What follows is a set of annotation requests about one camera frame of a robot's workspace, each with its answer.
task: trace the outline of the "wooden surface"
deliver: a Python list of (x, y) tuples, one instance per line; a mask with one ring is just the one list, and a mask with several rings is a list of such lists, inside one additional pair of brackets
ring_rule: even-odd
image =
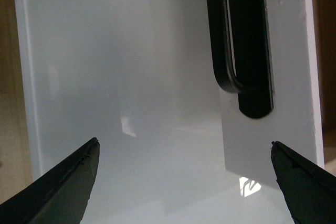
[(0, 203), (31, 183), (14, 0), (0, 0)]

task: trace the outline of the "white panel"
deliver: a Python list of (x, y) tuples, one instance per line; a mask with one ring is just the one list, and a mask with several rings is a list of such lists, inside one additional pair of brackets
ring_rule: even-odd
[(96, 136), (84, 224), (292, 223), (279, 190), (224, 161), (223, 139), (227, 165), (263, 161), (248, 172), (274, 186), (271, 141), (317, 160), (305, 0), (268, 3), (275, 110), (254, 121), (219, 95), (206, 0), (16, 0), (34, 178)]
[(269, 162), (281, 141), (323, 164), (312, 0), (267, 0), (274, 110), (261, 120), (239, 112), (235, 94), (221, 91), (226, 169), (277, 186)]

